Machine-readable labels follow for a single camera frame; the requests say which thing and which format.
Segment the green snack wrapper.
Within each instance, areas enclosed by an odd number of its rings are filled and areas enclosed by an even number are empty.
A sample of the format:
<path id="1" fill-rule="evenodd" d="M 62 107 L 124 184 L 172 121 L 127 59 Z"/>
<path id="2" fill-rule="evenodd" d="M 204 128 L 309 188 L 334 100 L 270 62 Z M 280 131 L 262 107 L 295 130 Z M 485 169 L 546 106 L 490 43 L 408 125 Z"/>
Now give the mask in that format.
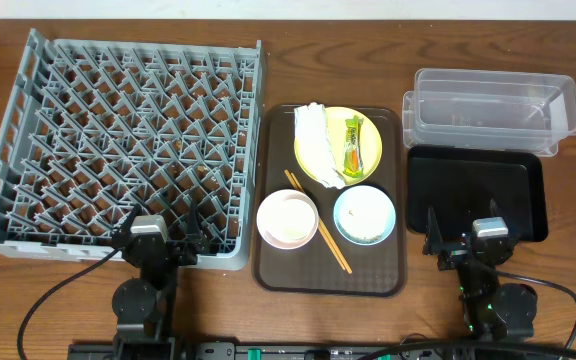
<path id="1" fill-rule="evenodd" d="M 358 178 L 363 175 L 363 162 L 360 152 L 360 132 L 363 119 L 359 116 L 345 120 L 344 174 Z"/>

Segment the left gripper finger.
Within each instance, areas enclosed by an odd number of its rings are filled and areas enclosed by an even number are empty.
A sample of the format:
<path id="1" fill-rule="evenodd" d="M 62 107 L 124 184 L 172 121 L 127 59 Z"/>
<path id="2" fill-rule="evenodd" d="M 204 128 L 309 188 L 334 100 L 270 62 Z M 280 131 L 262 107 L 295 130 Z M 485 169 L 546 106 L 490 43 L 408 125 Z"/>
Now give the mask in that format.
<path id="1" fill-rule="evenodd" d="M 201 227 L 198 218 L 197 202 L 191 201 L 189 212 L 186 219 L 186 238 L 188 240 L 201 239 Z"/>
<path id="2" fill-rule="evenodd" d="M 136 204 L 133 206 L 132 210 L 123 220 L 123 222 L 119 226 L 118 233 L 119 234 L 129 234 L 131 232 L 131 226 L 134 223 L 134 220 L 137 216 L 141 214 L 142 206 L 140 204 Z"/>

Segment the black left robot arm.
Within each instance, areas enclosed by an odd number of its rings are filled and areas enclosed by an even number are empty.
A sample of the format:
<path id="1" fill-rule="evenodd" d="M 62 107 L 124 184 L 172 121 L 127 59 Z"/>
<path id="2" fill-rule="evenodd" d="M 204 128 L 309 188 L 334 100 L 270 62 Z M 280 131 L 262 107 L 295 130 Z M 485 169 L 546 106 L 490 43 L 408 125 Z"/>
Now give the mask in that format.
<path id="1" fill-rule="evenodd" d="M 133 207 L 113 230 L 111 246 L 140 270 L 137 278 L 122 283 L 113 294 L 117 316 L 113 340 L 116 359 L 179 359 L 179 340 L 172 332 L 178 269 L 194 266 L 208 245 L 202 233 L 197 203 L 192 202 L 184 228 L 187 243 L 175 245 L 161 215 L 144 215 Z"/>

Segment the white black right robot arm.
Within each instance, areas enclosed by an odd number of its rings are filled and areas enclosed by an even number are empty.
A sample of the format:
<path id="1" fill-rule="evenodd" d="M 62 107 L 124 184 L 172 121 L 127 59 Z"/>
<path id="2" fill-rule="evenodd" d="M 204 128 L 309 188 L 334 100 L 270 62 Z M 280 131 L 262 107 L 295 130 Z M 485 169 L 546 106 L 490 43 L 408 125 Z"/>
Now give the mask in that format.
<path id="1" fill-rule="evenodd" d="M 494 201 L 491 216 L 476 219 L 458 240 L 441 233 L 436 213 L 427 210 L 422 253 L 435 255 L 440 271 L 457 272 L 464 321 L 478 339 L 523 340 L 534 335 L 538 296 L 529 285 L 502 284 L 498 265 L 514 252 L 518 237 L 510 231 Z"/>

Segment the blue bowl with rice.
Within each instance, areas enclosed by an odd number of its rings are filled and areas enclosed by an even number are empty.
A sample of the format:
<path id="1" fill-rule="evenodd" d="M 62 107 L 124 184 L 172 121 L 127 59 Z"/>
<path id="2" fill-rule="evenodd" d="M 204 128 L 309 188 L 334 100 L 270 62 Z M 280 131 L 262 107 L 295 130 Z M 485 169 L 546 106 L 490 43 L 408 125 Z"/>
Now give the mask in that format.
<path id="1" fill-rule="evenodd" d="M 345 239 L 360 246 L 383 242 L 397 223 L 396 209 L 389 196 L 368 185 L 345 190 L 334 204 L 333 220 Z"/>

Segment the white napkin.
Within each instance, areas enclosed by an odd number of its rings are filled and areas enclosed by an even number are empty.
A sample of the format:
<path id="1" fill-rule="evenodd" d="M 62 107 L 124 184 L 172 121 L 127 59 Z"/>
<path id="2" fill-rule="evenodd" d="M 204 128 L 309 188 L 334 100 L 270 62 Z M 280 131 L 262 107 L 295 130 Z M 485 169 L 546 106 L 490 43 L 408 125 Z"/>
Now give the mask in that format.
<path id="1" fill-rule="evenodd" d="M 312 102 L 296 108 L 294 115 L 297 155 L 305 170 L 324 187 L 342 189 L 345 180 L 336 170 L 325 106 Z"/>

